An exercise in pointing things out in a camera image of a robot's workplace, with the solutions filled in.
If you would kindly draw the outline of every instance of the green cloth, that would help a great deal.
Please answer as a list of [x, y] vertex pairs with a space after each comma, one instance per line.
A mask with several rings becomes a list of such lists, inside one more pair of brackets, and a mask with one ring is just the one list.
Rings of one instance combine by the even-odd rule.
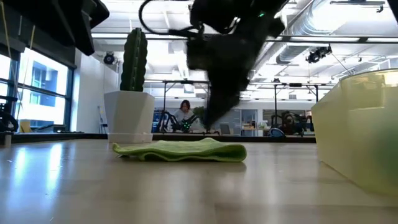
[[169, 162], [184, 159], [212, 160], [218, 162], [242, 162], [246, 148], [240, 144], [225, 144], [212, 138], [201, 141], [158, 141], [145, 146], [120, 147], [113, 144], [113, 151], [124, 156], [137, 156], [139, 160], [162, 159]]

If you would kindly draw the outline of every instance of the ceiling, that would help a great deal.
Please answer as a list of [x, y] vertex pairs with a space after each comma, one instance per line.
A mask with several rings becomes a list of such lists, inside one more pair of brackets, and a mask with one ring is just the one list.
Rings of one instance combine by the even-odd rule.
[[[102, 0], [109, 11], [110, 17], [92, 30], [94, 34], [127, 34], [131, 29], [142, 27], [138, 20], [138, 9], [143, 1], [136, 0]], [[143, 19], [148, 27], [157, 32], [165, 32], [168, 28], [181, 29], [190, 26], [188, 5], [193, 1], [153, 1], [144, 9]], [[294, 26], [298, 22], [295, 16], [304, 9], [310, 0], [291, 0], [281, 11], [285, 24]], [[388, 36], [398, 37], [398, 25], [387, 3], [380, 13], [379, 6], [337, 6], [327, 4], [323, 10], [314, 11], [315, 22], [319, 27], [333, 27], [330, 36]], [[214, 34], [209, 27], [205, 32]], [[112, 51], [119, 60], [123, 60], [123, 38], [95, 38], [97, 55]], [[268, 43], [268, 49], [274, 45]], [[310, 49], [319, 44], [301, 44], [308, 49], [296, 56], [289, 64], [277, 64], [274, 57], [262, 62], [256, 69], [255, 82], [270, 82], [278, 77], [283, 82], [336, 83], [339, 77], [350, 73], [366, 70], [390, 68], [398, 57], [398, 44], [331, 44], [333, 55], [328, 55], [318, 63], [308, 64], [305, 58]], [[201, 71], [188, 71], [185, 65], [186, 55], [184, 40], [149, 40], [147, 56], [147, 79], [153, 80], [206, 80]]]

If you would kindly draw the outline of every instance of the spotlight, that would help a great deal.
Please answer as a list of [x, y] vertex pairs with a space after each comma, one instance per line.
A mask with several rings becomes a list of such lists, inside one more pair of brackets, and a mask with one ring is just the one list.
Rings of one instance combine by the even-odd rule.
[[331, 47], [319, 47], [316, 50], [310, 51], [310, 55], [305, 59], [308, 63], [317, 63], [326, 55], [331, 54], [333, 51]]
[[104, 63], [107, 65], [112, 65], [115, 62], [115, 58], [113, 56], [113, 52], [107, 52], [104, 57]]

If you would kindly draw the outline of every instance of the woman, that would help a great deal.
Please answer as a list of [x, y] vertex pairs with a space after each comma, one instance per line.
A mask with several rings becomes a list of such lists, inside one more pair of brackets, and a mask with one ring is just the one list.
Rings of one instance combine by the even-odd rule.
[[178, 122], [181, 122], [183, 119], [188, 120], [190, 117], [193, 116], [193, 112], [191, 111], [191, 104], [188, 100], [182, 101], [180, 109], [175, 112], [174, 116]]

